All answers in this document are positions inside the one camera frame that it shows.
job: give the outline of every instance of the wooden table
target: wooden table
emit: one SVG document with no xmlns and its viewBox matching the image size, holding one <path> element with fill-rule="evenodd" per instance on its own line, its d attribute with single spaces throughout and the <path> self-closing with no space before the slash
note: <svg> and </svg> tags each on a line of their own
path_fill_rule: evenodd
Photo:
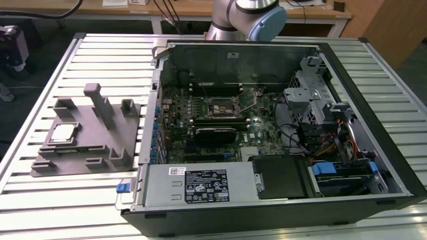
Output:
<svg viewBox="0 0 427 240">
<path fill-rule="evenodd" d="M 164 9 L 163 1 L 156 0 Z M 76 0 L 0 0 L 0 9 L 19 10 L 33 13 L 60 14 L 75 5 Z M 203 0 L 176 0 L 172 2 L 180 20 L 211 21 L 212 3 Z M 327 24 L 332 25 L 328 37 L 339 37 L 347 21 L 352 18 L 350 11 L 339 12 L 327 6 L 306 7 L 287 11 L 291 24 Z M 161 34 L 160 22 L 164 20 L 153 0 L 147 5 L 129 4 L 128 8 L 103 9 L 103 0 L 84 0 L 71 19 L 103 20 L 149 20 L 153 34 Z"/>
</svg>

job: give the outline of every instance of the warning label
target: warning label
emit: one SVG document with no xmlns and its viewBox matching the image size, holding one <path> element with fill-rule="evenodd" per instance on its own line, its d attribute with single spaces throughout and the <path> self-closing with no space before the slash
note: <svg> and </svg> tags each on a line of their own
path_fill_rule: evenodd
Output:
<svg viewBox="0 0 427 240">
<path fill-rule="evenodd" d="M 188 204 L 229 202 L 227 171 L 185 171 L 184 195 Z"/>
</svg>

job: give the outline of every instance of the white sticker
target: white sticker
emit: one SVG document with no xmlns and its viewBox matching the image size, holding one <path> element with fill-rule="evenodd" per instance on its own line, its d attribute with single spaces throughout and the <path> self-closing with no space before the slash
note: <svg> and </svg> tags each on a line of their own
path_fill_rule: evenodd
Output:
<svg viewBox="0 0 427 240">
<path fill-rule="evenodd" d="M 184 175 L 185 174 L 185 167 L 169 167 L 168 174 L 169 175 Z"/>
<path fill-rule="evenodd" d="M 148 11 L 129 11 L 131 14 L 148 14 Z"/>
<path fill-rule="evenodd" d="M 237 52 L 229 52 L 227 54 L 227 58 L 228 59 L 237 59 L 239 58 L 239 53 Z"/>
</svg>

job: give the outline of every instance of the metal slotted platform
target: metal slotted platform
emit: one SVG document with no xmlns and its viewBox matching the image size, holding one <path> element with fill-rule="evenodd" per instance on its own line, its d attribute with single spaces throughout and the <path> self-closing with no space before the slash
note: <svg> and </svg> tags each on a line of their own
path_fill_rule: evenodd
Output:
<svg viewBox="0 0 427 240">
<path fill-rule="evenodd" d="M 29 113 L 0 164 L 0 235 L 21 239 L 147 239 L 116 210 L 116 185 L 136 172 L 81 174 L 33 178 L 31 165 L 56 116 L 56 98 L 71 97 L 76 105 L 89 104 L 85 83 L 99 83 L 112 104 L 132 98 L 147 104 L 153 67 L 152 47 L 157 40 L 201 40 L 189 35 L 87 34 L 73 39 L 39 101 Z M 327 42 L 383 122 L 412 169 L 427 185 L 427 109 L 390 70 L 370 44 L 358 39 L 280 37 L 286 42 Z M 343 91 L 335 85 L 342 99 Z M 141 108 L 137 139 L 141 139 Z M 316 226 L 179 239 L 384 239 L 427 238 L 427 202 L 382 212 L 342 226 Z"/>
</svg>

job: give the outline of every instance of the power cable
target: power cable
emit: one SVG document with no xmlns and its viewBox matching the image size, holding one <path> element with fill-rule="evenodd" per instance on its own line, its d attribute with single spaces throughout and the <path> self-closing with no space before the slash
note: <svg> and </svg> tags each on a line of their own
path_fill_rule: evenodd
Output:
<svg viewBox="0 0 427 240">
<path fill-rule="evenodd" d="M 32 13 L 32 12 L 27 12 L 27 11 L 11 11 L 11 10 L 0 10 L 0 16 L 20 16 L 20 17 L 37 18 L 37 19 L 61 20 L 77 11 L 77 9 L 81 6 L 81 3 L 83 3 L 83 0 L 77 0 L 72 9 L 69 9 L 67 12 L 64 12 L 59 16 Z"/>
<path fill-rule="evenodd" d="M 175 29 L 176 29 L 176 31 L 177 31 L 177 34 L 181 35 L 181 34 L 183 34 L 183 33 L 181 33 L 181 30 L 179 29 L 179 27 L 177 27 L 177 25 L 176 25 L 176 22 L 175 22 L 175 19 L 173 19 L 173 16 L 172 16 L 172 13 L 171 13 L 171 11 L 169 11 L 169 8 L 168 8 L 168 6 L 167 6 L 165 1 L 163 0 L 163 3 L 164 3 L 165 8 L 167 8 L 167 10 L 168 10 L 169 16 L 168 16 L 168 15 L 165 14 L 165 12 L 161 10 L 157 1 L 156 1 L 156 0 L 152 0 L 152 1 L 153 1 L 155 6 L 157 7 L 157 9 L 159 9 L 163 17 L 165 18 L 167 22 L 175 27 Z"/>
<path fill-rule="evenodd" d="M 279 132 L 282 133 L 282 135 L 283 135 L 284 137 L 287 137 L 287 138 L 290 139 L 290 141 L 292 141 L 292 142 L 296 144 L 296 146 L 300 148 L 302 152 L 303 152 L 308 157 L 316 159 L 318 156 L 315 156 L 315 155 L 307 150 L 307 148 L 300 144 L 300 142 L 296 141 L 296 140 L 280 129 L 280 127 L 279 127 L 279 125 L 278 125 L 276 109 L 278 109 L 279 99 L 280 99 L 282 97 L 284 97 L 283 92 L 280 93 L 280 95 L 279 95 L 279 97 L 278 97 L 278 99 L 276 99 L 276 101 L 275 101 L 275 105 L 274 105 L 274 110 L 272 110 L 274 125 L 275 125 L 275 127 L 278 128 L 278 130 L 279 130 Z"/>
<path fill-rule="evenodd" d="M 168 4 L 171 4 L 172 11 L 173 11 L 173 13 L 175 13 L 176 19 L 177 19 L 177 21 L 180 22 L 180 21 L 181 21 L 181 20 L 180 20 L 180 16 L 179 16 L 179 14 L 177 14 L 176 11 L 175 11 L 173 4 L 172 4 L 171 0 L 167 0 L 167 1 L 168 1 Z"/>
<path fill-rule="evenodd" d="M 298 1 L 296 1 L 296 4 L 298 5 L 294 5 L 292 3 L 290 3 L 290 1 L 288 0 L 286 0 L 286 2 L 287 2 L 287 4 L 290 4 L 292 7 L 302 7 L 302 12 L 303 12 L 303 14 L 304 14 L 304 24 L 306 24 L 306 22 L 307 22 L 307 15 L 306 15 L 306 7 L 314 7 L 315 5 L 302 5 Z"/>
</svg>

